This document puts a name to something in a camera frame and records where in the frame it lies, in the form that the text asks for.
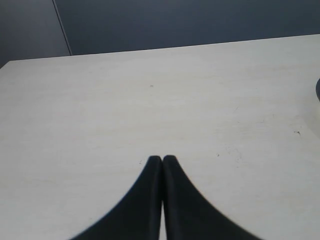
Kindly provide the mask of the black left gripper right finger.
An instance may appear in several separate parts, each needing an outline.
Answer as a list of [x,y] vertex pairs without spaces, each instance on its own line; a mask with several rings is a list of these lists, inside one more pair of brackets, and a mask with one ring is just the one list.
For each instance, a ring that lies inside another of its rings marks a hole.
[[168,240],[258,240],[212,206],[189,180],[177,158],[163,158],[164,217]]

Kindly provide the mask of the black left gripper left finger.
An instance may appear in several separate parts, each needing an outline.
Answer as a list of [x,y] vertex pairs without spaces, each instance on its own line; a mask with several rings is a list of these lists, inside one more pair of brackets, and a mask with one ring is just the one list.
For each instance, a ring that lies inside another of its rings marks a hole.
[[125,196],[74,240],[158,240],[162,215],[163,162],[150,156]]

